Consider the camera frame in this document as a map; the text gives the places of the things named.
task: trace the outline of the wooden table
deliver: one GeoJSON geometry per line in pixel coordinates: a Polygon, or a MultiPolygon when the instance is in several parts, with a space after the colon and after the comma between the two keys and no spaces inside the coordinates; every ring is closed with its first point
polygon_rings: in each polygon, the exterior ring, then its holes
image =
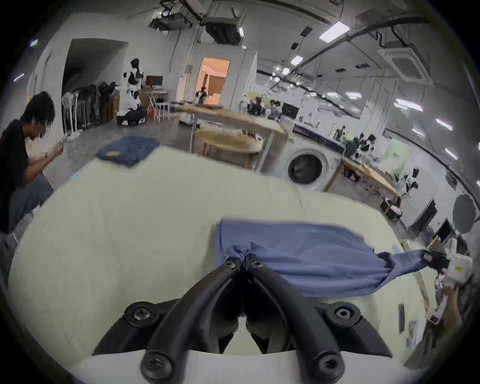
{"type": "Polygon", "coordinates": [[[367,182],[372,185],[374,188],[382,190],[385,194],[393,201],[397,201],[401,199],[401,196],[398,194],[397,190],[394,186],[392,186],[378,171],[371,168],[367,164],[360,164],[352,159],[343,156],[342,162],[338,167],[336,174],[332,177],[330,182],[328,183],[327,187],[325,188],[325,192],[327,192],[332,184],[335,182],[337,176],[343,171],[343,169],[349,169],[361,178],[367,180],[367,182]]]}
{"type": "Polygon", "coordinates": [[[222,151],[245,154],[245,169],[248,168],[250,155],[259,153],[263,144],[238,130],[213,127],[198,130],[195,133],[195,138],[204,143],[202,156],[208,155],[208,150],[211,146],[222,151]]]}
{"type": "Polygon", "coordinates": [[[256,132],[264,138],[265,145],[259,154],[260,159],[255,164],[254,171],[260,172],[265,162],[268,150],[272,145],[274,134],[286,135],[285,130],[276,121],[260,118],[252,115],[238,113],[229,109],[212,109],[199,107],[195,104],[184,104],[176,108],[178,112],[186,112],[192,115],[192,133],[190,135],[190,152],[193,151],[193,138],[197,130],[197,119],[221,122],[232,125],[235,128],[256,132]]]}

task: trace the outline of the hand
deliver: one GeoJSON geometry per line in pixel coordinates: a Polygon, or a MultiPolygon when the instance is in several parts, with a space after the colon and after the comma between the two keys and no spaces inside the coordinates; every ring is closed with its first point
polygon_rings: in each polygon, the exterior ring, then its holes
{"type": "Polygon", "coordinates": [[[52,154],[57,157],[59,155],[61,155],[63,152],[63,145],[59,144],[59,145],[56,145],[55,148],[53,148],[53,151],[52,151],[52,154]]]}

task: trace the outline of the black t-shirt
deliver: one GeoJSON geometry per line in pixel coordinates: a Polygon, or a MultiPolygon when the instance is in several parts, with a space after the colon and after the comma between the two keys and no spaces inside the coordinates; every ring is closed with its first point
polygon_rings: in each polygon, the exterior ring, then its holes
{"type": "Polygon", "coordinates": [[[27,161],[22,123],[13,120],[0,138],[0,231],[5,233],[8,232],[10,197],[22,183],[27,161]]]}

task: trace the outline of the doorway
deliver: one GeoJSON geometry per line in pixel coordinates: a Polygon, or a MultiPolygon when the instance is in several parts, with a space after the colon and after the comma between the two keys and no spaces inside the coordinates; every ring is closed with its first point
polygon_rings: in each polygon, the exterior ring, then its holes
{"type": "Polygon", "coordinates": [[[195,94],[205,88],[208,97],[205,100],[205,104],[219,105],[220,97],[222,95],[223,86],[225,84],[225,78],[227,77],[228,67],[230,66],[230,60],[204,58],[202,66],[200,67],[200,73],[198,75],[197,87],[195,94]]]}

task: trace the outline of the white device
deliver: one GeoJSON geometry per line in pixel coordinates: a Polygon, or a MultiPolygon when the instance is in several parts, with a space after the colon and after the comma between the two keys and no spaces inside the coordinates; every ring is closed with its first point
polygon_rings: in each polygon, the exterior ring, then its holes
{"type": "MultiPolygon", "coordinates": [[[[447,256],[450,258],[450,263],[445,271],[443,284],[445,287],[454,288],[456,285],[463,285],[467,282],[472,273],[472,258],[461,255],[456,252],[457,240],[452,238],[450,246],[447,250],[447,256]]],[[[442,301],[438,308],[428,316],[428,320],[434,324],[438,324],[442,318],[445,308],[447,307],[448,297],[443,295],[442,301]]]]}
{"type": "Polygon", "coordinates": [[[265,173],[321,192],[335,175],[344,150],[340,143],[296,121],[276,164],[265,173]]]}

